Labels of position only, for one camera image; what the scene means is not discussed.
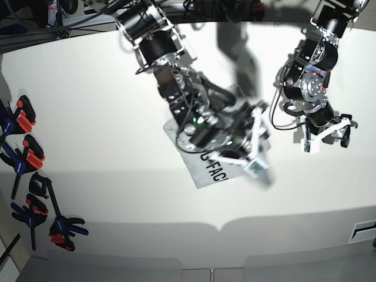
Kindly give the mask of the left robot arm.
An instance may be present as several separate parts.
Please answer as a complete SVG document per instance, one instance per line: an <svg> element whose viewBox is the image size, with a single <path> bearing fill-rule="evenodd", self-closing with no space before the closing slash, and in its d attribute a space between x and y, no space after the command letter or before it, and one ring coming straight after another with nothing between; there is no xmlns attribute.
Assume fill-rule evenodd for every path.
<svg viewBox="0 0 376 282"><path fill-rule="evenodd" d="M279 96L286 98L283 112L301 129L301 149L315 153L321 143L339 141L348 147L352 128L358 124L349 114L335 114L327 88L338 61L338 45L350 22L356 22L368 1L320 1L310 18L311 29L277 75Z"/></svg>

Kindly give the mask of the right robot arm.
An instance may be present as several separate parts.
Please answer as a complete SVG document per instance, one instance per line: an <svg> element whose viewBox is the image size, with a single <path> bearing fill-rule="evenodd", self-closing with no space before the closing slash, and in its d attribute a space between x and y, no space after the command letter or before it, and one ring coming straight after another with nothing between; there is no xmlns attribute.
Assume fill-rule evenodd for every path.
<svg viewBox="0 0 376 282"><path fill-rule="evenodd" d="M180 31L155 1L87 1L115 20L130 42L139 73L151 73L177 124L175 145L183 153L209 155L231 165L264 165L266 104L250 104L244 95L217 86L196 72Z"/></svg>

